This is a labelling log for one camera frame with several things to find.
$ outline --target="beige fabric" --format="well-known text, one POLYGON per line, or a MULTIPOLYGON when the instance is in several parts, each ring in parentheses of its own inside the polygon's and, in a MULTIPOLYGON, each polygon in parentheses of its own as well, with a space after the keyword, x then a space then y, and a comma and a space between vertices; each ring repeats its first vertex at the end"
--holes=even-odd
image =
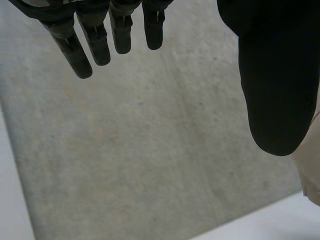
POLYGON ((320 206, 320 112, 292 158, 300 174, 304 195, 320 206))

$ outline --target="black robotic finger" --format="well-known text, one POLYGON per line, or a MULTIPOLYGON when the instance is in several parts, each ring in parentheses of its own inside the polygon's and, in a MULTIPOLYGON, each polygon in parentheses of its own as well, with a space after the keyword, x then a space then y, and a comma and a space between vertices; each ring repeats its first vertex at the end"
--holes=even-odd
POLYGON ((75 74, 86 79, 92 75, 92 68, 74 30, 74 17, 59 21, 41 21, 50 32, 75 74))
POLYGON ((111 0, 110 22, 115 50, 126 54, 131 50, 131 14, 140 5, 141 0, 111 0))
POLYGON ((146 43, 151 50, 159 49, 163 42, 165 9, 173 0, 143 0, 144 32, 146 43))
POLYGON ((108 8, 108 0, 85 0, 78 3, 76 10, 93 59, 99 66, 110 62, 107 32, 104 26, 108 8))

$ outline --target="white surface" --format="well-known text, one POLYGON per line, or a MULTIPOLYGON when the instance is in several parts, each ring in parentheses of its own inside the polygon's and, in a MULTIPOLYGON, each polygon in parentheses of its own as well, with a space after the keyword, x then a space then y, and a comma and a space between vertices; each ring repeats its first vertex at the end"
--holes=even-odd
POLYGON ((320 207, 300 192, 193 240, 320 240, 320 207))
MULTIPOLYGON (((0 236, 3 240, 35 240, 2 111, 0 236)), ((300 192, 193 240, 320 240, 320 207, 300 192)))
POLYGON ((0 106, 0 239, 35 240, 0 106))

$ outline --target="black rubber fingertip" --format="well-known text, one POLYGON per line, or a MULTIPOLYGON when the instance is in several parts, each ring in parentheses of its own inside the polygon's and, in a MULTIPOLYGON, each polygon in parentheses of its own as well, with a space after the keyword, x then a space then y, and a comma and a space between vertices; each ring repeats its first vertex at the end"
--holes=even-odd
POLYGON ((87 79, 92 76, 93 71, 88 59, 83 59, 70 64, 75 74, 81 79, 87 79))
POLYGON ((162 26, 157 27, 154 25, 145 25, 145 39, 149 49, 157 50, 162 46, 163 43, 163 30, 162 26))

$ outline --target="gray concrete surface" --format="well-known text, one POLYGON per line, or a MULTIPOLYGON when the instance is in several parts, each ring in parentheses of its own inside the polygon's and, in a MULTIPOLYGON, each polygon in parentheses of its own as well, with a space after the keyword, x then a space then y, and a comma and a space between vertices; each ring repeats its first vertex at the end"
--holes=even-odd
POLYGON ((111 63, 85 80, 36 20, 0 8, 0 96, 38 240, 186 240, 299 190, 251 137, 215 1, 173 2, 157 51, 137 9, 131 52, 110 34, 111 63))

